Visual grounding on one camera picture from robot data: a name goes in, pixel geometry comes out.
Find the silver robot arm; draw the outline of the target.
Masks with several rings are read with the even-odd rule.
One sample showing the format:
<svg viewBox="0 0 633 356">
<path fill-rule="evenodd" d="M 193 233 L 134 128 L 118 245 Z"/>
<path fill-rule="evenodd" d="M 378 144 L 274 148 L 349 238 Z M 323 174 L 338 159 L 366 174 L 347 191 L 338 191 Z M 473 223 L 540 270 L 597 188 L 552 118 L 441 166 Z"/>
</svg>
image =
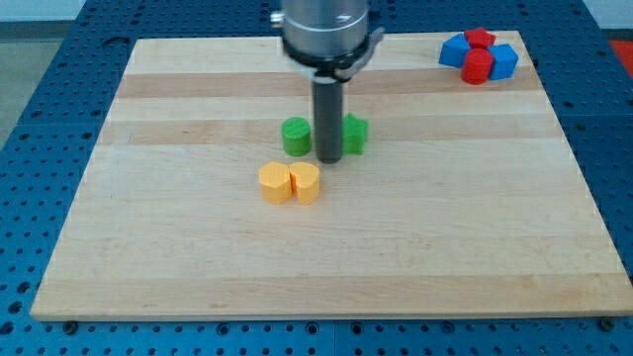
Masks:
<svg viewBox="0 0 633 356">
<path fill-rule="evenodd" d="M 283 0 L 270 14 L 284 53 L 316 84 L 345 83 L 371 60 L 385 30 L 369 30 L 366 0 Z"/>
</svg>

